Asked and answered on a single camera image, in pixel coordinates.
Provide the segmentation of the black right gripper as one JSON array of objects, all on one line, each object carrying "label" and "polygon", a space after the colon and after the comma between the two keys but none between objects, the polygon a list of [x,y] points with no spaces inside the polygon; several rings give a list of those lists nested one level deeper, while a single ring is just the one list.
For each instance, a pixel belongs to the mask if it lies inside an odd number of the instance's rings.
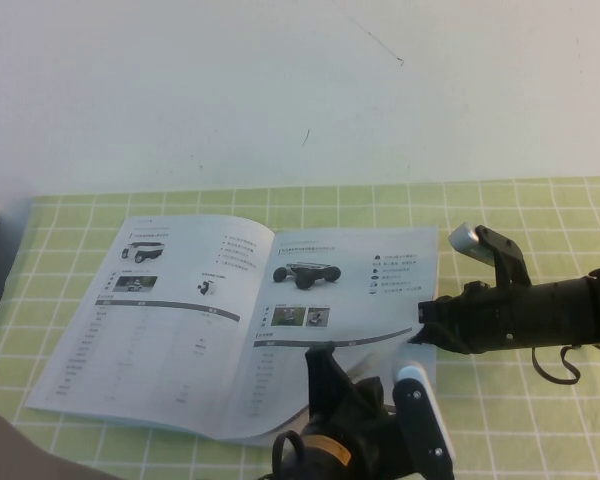
[{"label": "black right gripper", "polygon": [[[472,281],[456,298],[445,295],[419,302],[421,329],[408,342],[465,355],[513,350],[512,291],[512,285],[490,287]],[[451,307],[453,323],[448,323]]]}]

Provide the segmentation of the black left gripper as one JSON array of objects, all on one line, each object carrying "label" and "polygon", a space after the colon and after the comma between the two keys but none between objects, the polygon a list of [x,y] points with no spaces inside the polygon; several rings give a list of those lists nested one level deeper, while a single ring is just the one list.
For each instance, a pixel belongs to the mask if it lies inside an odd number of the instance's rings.
[{"label": "black left gripper", "polygon": [[[352,383],[334,359],[334,343],[310,347],[309,477],[400,479],[415,472],[397,420],[384,406],[379,378]],[[322,386],[326,355],[326,386]]]}]

